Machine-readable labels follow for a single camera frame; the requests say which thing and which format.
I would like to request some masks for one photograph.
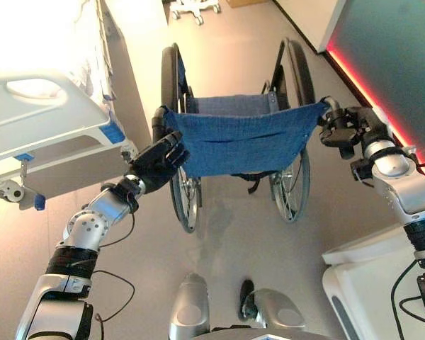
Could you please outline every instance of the blue fabric seat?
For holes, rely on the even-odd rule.
[[[167,109],[167,126],[183,133],[189,177],[280,171],[305,147],[324,103],[278,110],[275,94],[189,98],[189,113]]]
[[[251,117],[278,111],[274,92],[255,96],[188,97],[186,103],[187,112],[203,115]]]

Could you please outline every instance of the red led light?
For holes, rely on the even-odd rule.
[[[370,103],[370,105],[372,107],[379,106],[380,108],[382,108],[382,110],[385,112],[389,119],[394,135],[397,137],[400,143],[402,143],[403,146],[413,145],[413,143],[411,142],[412,138],[410,138],[408,134],[400,127],[400,125],[395,122],[393,117],[391,117],[390,112],[388,112],[384,105],[376,99],[377,97],[373,93],[371,93],[371,90],[367,86],[363,85],[364,82],[359,78],[356,72],[351,70],[349,64],[344,61],[344,59],[339,55],[339,53],[333,50],[327,50],[327,52],[332,58],[334,58],[335,62],[340,66],[343,72],[353,82],[353,84],[360,91],[362,96],[364,96],[365,99]],[[417,152],[416,155],[420,163],[425,162],[425,158],[420,153]]]

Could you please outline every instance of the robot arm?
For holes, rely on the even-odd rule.
[[[356,180],[373,178],[377,193],[394,210],[415,248],[414,258],[425,269],[425,175],[417,171],[415,148],[395,145],[387,117],[379,108],[341,109],[332,98],[323,121],[321,142],[338,147],[349,159],[353,146],[362,145],[364,158],[351,163]],[[419,276],[419,289],[425,305],[425,274]]]
[[[100,244],[113,225],[138,209],[143,194],[161,188],[187,160],[180,140],[181,133],[173,132],[145,149],[118,184],[71,217],[36,283],[16,339],[88,339],[93,307],[82,299],[91,289]]]

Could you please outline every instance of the wheelchair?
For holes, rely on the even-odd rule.
[[[297,105],[288,103],[282,58],[288,56]],[[300,44],[283,39],[271,82],[259,95],[196,98],[186,79],[177,44],[164,49],[161,66],[161,101],[153,118],[153,138],[164,129],[180,130],[191,153],[170,180],[176,216],[192,233],[202,207],[201,178],[231,174],[254,185],[269,177],[271,198],[287,223],[305,210],[310,190],[307,141],[327,110],[315,103],[310,71]]]

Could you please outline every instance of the wall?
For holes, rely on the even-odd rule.
[[[276,0],[307,37],[323,52],[346,0]]]
[[[425,0],[348,0],[327,49],[425,160]]]

